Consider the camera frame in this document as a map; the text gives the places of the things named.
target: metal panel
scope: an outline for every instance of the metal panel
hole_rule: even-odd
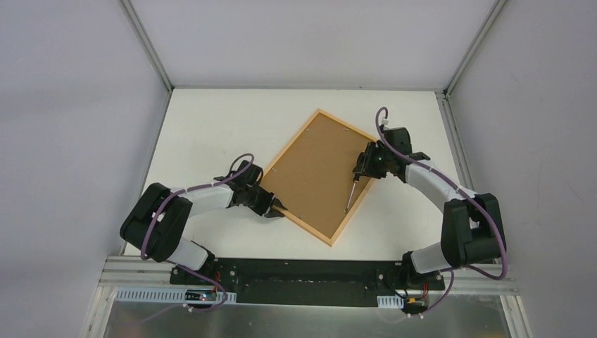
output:
[[[133,3],[176,87],[443,90],[494,0]]]
[[[163,303],[115,302],[105,337],[507,337],[498,296],[450,296],[424,319],[398,309],[319,306],[223,306],[188,314]]]

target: black mounting plate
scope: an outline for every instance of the black mounting plate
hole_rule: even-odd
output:
[[[220,273],[220,284],[237,294],[237,303],[377,307],[377,296],[406,288],[398,281],[400,268],[400,261],[216,258],[199,272],[212,279]],[[429,290],[444,289],[436,276],[428,279]],[[178,268],[170,283],[210,285]],[[409,289],[422,290],[423,283]]]

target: cable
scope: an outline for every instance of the cable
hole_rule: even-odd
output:
[[[211,284],[214,284],[218,289],[222,290],[222,293],[223,293],[223,297],[222,297],[222,300],[220,301],[220,303],[213,304],[212,306],[210,306],[208,308],[192,308],[192,307],[189,307],[189,312],[196,312],[196,313],[199,313],[199,312],[209,312],[209,311],[217,310],[219,307],[221,307],[222,305],[224,305],[224,303],[228,299],[228,293],[226,292],[226,290],[224,289],[224,287],[222,285],[220,285],[220,283],[216,282],[215,280],[212,280],[209,277],[205,277],[205,276],[199,274],[198,272],[193,271],[192,269],[187,268],[184,265],[178,264],[176,266],[178,268],[181,268],[184,271],[190,273],[191,275],[193,275],[195,277],[201,278],[202,280],[206,280],[206,281],[210,282]]]
[[[508,259],[506,258],[505,255],[505,247],[504,247],[504,243],[502,240],[502,236],[498,230],[498,226],[496,225],[496,222],[494,221],[493,218],[491,218],[491,216],[487,213],[487,211],[485,211],[485,209],[483,209],[474,199],[472,199],[471,196],[468,196],[468,194],[466,192],[464,192],[459,186],[458,184],[456,184],[454,181],[452,181],[448,176],[444,175],[441,171],[425,164],[425,163],[421,163],[419,161],[413,160],[412,158],[402,154],[400,151],[395,150],[395,148],[390,145],[390,143],[388,143],[388,141],[386,140],[384,133],[382,131],[381,126],[379,125],[379,115],[382,113],[382,111],[385,111],[384,114],[384,118],[387,119],[388,118],[388,108],[386,107],[381,107],[378,111],[377,114],[375,114],[375,127],[377,128],[377,134],[379,134],[379,139],[382,141],[382,143],[388,148],[390,149],[390,151],[392,151],[394,154],[396,154],[398,157],[402,158],[403,160],[418,165],[422,168],[425,168],[427,170],[429,170],[431,173],[434,173],[435,175],[439,176],[444,182],[446,182],[450,187],[454,188],[457,193],[459,193],[462,197],[464,197],[469,203],[471,203],[482,215],[483,217],[487,220],[487,222],[489,223],[489,227],[491,228],[491,231],[493,232],[493,234],[496,236],[496,240],[498,241],[498,247],[500,249],[500,257],[502,258],[502,272],[499,276],[494,276],[476,266],[473,265],[467,265],[468,268],[477,271],[478,273],[482,274],[485,277],[489,277],[493,280],[502,280],[507,274],[508,274]]]
[[[448,287],[446,288],[446,292],[444,292],[444,294],[442,294],[441,297],[433,305],[431,305],[427,310],[421,312],[420,315],[430,312],[436,306],[438,306],[442,301],[444,301],[444,299],[446,299],[446,296],[448,296],[448,294],[450,293],[450,290],[452,290],[452,286],[454,285],[454,272],[453,271],[449,271],[449,272],[450,272],[450,284],[448,284]]]
[[[156,211],[156,214],[153,215],[151,222],[149,223],[149,227],[147,228],[147,232],[145,234],[145,238],[143,240],[143,244],[141,245],[141,259],[144,261],[147,261],[149,259],[149,257],[146,254],[146,250],[147,250],[147,244],[149,243],[149,238],[151,237],[151,233],[153,232],[154,227],[157,224],[158,221],[158,216],[161,215],[164,211],[164,208],[168,205],[168,203],[174,199],[176,196],[183,194],[185,192],[194,192],[196,190],[200,190],[200,189],[206,189],[209,187],[217,187],[218,185],[222,185],[222,184],[226,184],[230,181],[232,181],[233,179],[239,177],[240,175],[242,175],[247,169],[249,169],[249,165],[246,165],[244,168],[242,168],[241,170],[234,172],[232,169],[234,168],[234,165],[243,157],[248,156],[250,158],[249,160],[249,165],[253,164],[253,161],[255,160],[255,156],[253,156],[253,154],[250,153],[246,153],[246,154],[242,154],[241,156],[235,158],[234,161],[232,161],[232,165],[230,165],[230,169],[228,170],[228,175],[229,177],[226,177],[225,179],[219,181],[219,182],[214,182],[209,183],[209,184],[200,184],[200,185],[196,185],[194,187],[190,187],[187,189],[181,189],[178,190],[176,192],[171,193],[170,195],[168,195],[160,204],[160,206],[158,207],[158,210]],[[202,280],[205,280],[207,282],[210,282],[211,284],[213,284],[214,286],[214,291],[215,288],[222,290],[222,300],[219,303],[213,304],[212,306],[208,307],[208,308],[193,308],[193,307],[189,307],[189,312],[195,312],[195,313],[200,313],[200,312],[209,312],[209,311],[214,311],[216,309],[218,309],[219,307],[221,307],[222,305],[224,305],[224,303],[226,302],[226,300],[228,299],[228,293],[226,292],[226,290],[224,289],[224,287],[219,283],[218,281],[212,280],[209,277],[203,276],[201,274],[199,274],[196,271],[193,271],[192,269],[184,266],[184,265],[180,265],[177,264],[176,265],[179,269],[182,269],[184,271],[186,271],[187,273],[190,273],[191,275],[201,278]],[[156,317],[158,317],[159,315],[161,315],[162,313],[165,313],[175,307],[180,306],[179,304],[174,304],[171,306],[168,306],[166,308],[163,308],[162,310],[158,311],[157,313],[154,313],[153,315],[150,315],[149,317],[146,317],[142,320],[139,320],[137,322],[134,323],[120,323],[121,325],[138,325],[138,324],[142,324],[145,323],[146,321],[152,320]]]
[[[406,289],[402,290],[402,291],[404,291],[404,296],[403,296],[403,295],[399,294],[393,287],[391,287],[387,280],[384,280],[384,284],[386,285],[386,287],[388,289],[390,289],[391,291],[393,291],[395,293],[395,295],[397,295],[398,298],[401,298],[403,300],[408,299],[408,292],[406,291]]]
[[[173,308],[177,308],[177,307],[179,307],[179,306],[181,306],[181,307],[183,307],[183,308],[186,308],[186,307],[188,307],[188,308],[189,308],[189,309],[188,309],[188,311],[189,311],[189,312],[201,313],[201,312],[209,312],[209,311],[214,311],[214,310],[217,310],[219,307],[221,307],[222,305],[224,305],[224,303],[225,303],[225,302],[226,302],[226,300],[228,299],[228,293],[226,292],[226,290],[224,289],[224,287],[223,287],[223,286],[222,286],[220,283],[216,282],[215,280],[212,280],[212,279],[211,279],[211,278],[209,278],[209,277],[203,276],[203,275],[199,274],[198,272],[196,272],[196,271],[193,271],[193,270],[191,270],[191,269],[187,268],[187,267],[186,267],[186,266],[184,266],[184,265],[177,264],[176,266],[177,266],[179,269],[182,269],[182,270],[184,270],[184,271],[186,271],[186,272],[190,273],[191,275],[193,275],[193,276],[195,276],[195,277],[198,277],[198,278],[201,278],[202,280],[205,280],[205,281],[207,281],[207,282],[210,282],[211,284],[213,284],[213,286],[214,286],[214,287],[216,287],[216,288],[218,288],[218,289],[222,290],[222,300],[221,300],[219,303],[215,303],[215,304],[213,304],[212,306],[210,306],[210,307],[208,307],[208,308],[194,308],[194,307],[192,307],[192,306],[189,306],[187,303],[183,303],[183,304],[178,304],[178,303],[177,303],[177,304],[173,304],[173,305],[170,305],[170,306],[168,306],[168,307],[165,307],[165,308],[163,308],[163,309],[159,310],[158,312],[154,313],[153,315],[150,315],[150,316],[148,316],[148,317],[145,317],[145,318],[143,318],[143,319],[141,319],[141,320],[138,320],[137,322],[132,322],[132,323],[122,323],[122,322],[120,322],[119,320],[116,320],[116,319],[115,319],[115,321],[116,321],[116,322],[117,322],[119,325],[131,325],[131,326],[134,326],[134,325],[139,325],[139,324],[143,324],[143,323],[145,323],[145,322],[148,322],[148,321],[150,321],[150,320],[152,320],[152,319],[154,319],[154,318],[158,317],[159,315],[162,315],[162,314],[164,314],[164,313],[166,313],[166,312],[168,312],[168,311],[172,310]]]
[[[232,169],[234,167],[234,164],[236,164],[239,159],[241,159],[241,158],[243,158],[245,156],[249,156],[251,158],[251,160],[249,160],[249,165],[253,164],[253,161],[255,160],[255,156],[253,156],[253,154],[251,154],[251,153],[242,154],[241,156],[237,157],[232,162],[232,165],[230,166],[230,169],[228,170],[228,175],[230,173],[232,173]],[[151,223],[149,223],[149,228],[147,228],[147,232],[145,233],[145,238],[143,239],[143,244],[141,245],[141,259],[144,260],[144,261],[147,261],[149,259],[149,256],[147,256],[147,254],[146,254],[147,244],[149,243],[149,237],[151,236],[151,233],[153,232],[153,229],[156,226],[156,223],[158,221],[159,215],[162,214],[162,212],[164,211],[164,208],[168,205],[168,203],[172,199],[174,199],[176,196],[178,196],[180,194],[184,194],[185,192],[194,192],[196,190],[205,189],[205,188],[209,188],[209,187],[217,187],[218,185],[226,184],[226,183],[232,181],[233,179],[239,177],[240,175],[242,175],[247,169],[249,169],[249,165],[246,165],[244,168],[242,168],[241,170],[237,171],[232,176],[226,177],[225,179],[223,179],[223,180],[221,180],[219,182],[215,182],[213,184],[200,184],[200,185],[196,185],[196,186],[190,187],[188,189],[178,190],[178,191],[173,192],[172,194],[168,195],[162,201],[162,204],[160,204],[160,206],[158,207],[158,210],[156,211],[156,214],[153,215],[153,217],[151,219]]]

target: black joint housing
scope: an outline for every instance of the black joint housing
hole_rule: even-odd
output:
[[[384,130],[384,138],[399,153],[416,161],[429,160],[424,153],[414,153],[410,135],[404,127]],[[366,176],[383,178],[387,173],[397,176],[406,183],[406,167],[410,162],[396,155],[381,140],[369,142],[365,151],[360,153],[353,169],[355,177]]]
[[[272,208],[273,205],[284,208],[280,202],[277,202],[275,194],[259,186],[263,177],[263,169],[260,166],[245,160],[241,162],[236,172],[228,173],[227,177],[237,173],[246,166],[248,168],[244,173],[227,183],[234,192],[228,207],[247,206],[259,216],[266,218],[283,217],[279,211]],[[222,181],[225,177],[216,177],[215,179]]]
[[[170,194],[170,189],[160,183],[153,183],[147,187],[120,227],[120,237],[141,250],[154,213]],[[174,253],[192,205],[193,203],[184,197],[176,196],[170,200],[164,209],[163,218],[156,222],[149,237],[147,256],[156,262],[163,262]]]
[[[476,195],[474,200],[496,223],[505,249],[498,199],[492,194],[481,194]],[[479,222],[479,227],[471,229],[469,218]],[[444,258],[454,268],[500,257],[496,235],[485,217],[469,201],[454,199],[444,204],[440,243]]]

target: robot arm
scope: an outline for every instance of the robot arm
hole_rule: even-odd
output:
[[[182,231],[190,217],[206,211],[247,206],[254,213],[266,218],[283,217],[278,209],[285,210],[272,192],[267,192],[260,184],[263,176],[261,167],[242,161],[237,172],[248,166],[242,175],[228,183],[185,192],[173,197],[164,212],[158,216],[146,247],[146,255],[156,262],[170,261],[199,270],[212,255],[204,247],[182,237]],[[223,181],[233,175],[216,177]],[[137,205],[132,209],[120,228],[120,236],[133,246],[141,249],[151,220],[164,200],[176,189],[169,189],[160,183],[147,187]]]
[[[434,168],[429,156],[413,153],[407,129],[394,128],[384,130],[383,133],[388,143],[397,151]],[[353,173],[355,181],[358,181],[360,176],[379,179],[391,173],[402,182],[421,191],[443,213],[441,241],[404,254],[403,264],[409,269],[408,279],[447,268],[461,268],[500,256],[498,243],[489,224],[459,191],[431,170],[398,157],[383,142],[370,142],[367,145],[365,151],[360,153]],[[459,189],[473,197],[494,219],[505,243],[496,197],[491,194],[478,194],[465,188]],[[479,226],[471,228],[471,221],[479,223]]]

